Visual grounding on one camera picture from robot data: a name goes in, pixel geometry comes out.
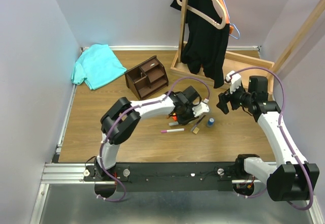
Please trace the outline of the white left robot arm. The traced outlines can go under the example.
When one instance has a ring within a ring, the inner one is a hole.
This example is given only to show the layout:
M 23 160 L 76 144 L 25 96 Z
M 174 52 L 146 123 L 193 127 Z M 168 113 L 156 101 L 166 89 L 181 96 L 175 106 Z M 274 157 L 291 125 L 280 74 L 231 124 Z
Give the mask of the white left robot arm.
M 95 175 L 102 181 L 112 177 L 120 144 L 128 140 L 140 120 L 175 114 L 177 122 L 186 125 L 209 112 L 207 102 L 192 86 L 144 101 L 120 98 L 101 118 L 102 145 L 96 158 Z

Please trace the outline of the pale mint highlighter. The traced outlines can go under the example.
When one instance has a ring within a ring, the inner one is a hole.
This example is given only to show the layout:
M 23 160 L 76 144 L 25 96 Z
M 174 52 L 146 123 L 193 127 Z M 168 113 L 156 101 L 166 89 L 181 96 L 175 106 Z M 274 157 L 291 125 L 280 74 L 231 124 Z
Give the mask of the pale mint highlighter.
M 177 126 L 177 125 L 179 125 L 179 122 L 177 122 L 177 121 L 169 123 L 169 126 Z

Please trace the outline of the white pink marker pen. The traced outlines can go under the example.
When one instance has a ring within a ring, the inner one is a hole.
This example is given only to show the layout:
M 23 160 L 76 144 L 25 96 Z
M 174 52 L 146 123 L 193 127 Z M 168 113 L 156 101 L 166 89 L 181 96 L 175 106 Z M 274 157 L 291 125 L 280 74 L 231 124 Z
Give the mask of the white pink marker pen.
M 162 130 L 162 131 L 160 131 L 160 132 L 161 132 L 162 134 L 165 134 L 165 133 L 175 133 L 175 132 L 183 132 L 183 131 L 185 131 L 185 128 Z

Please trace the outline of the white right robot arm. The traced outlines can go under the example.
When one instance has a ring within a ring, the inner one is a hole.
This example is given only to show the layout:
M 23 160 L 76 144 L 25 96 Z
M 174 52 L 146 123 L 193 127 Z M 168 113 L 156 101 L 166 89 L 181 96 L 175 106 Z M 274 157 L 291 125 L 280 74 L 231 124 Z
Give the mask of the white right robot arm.
M 235 161 L 234 175 L 239 179 L 254 176 L 266 186 L 273 201 L 312 201 L 319 168 L 307 161 L 289 135 L 282 110 L 275 101 L 269 100 L 267 78 L 250 76 L 245 89 L 241 76 L 230 72 L 225 82 L 230 87 L 219 94 L 217 107 L 224 114 L 239 108 L 247 110 L 266 135 L 276 160 L 276 166 L 271 166 L 256 154 L 240 154 Z

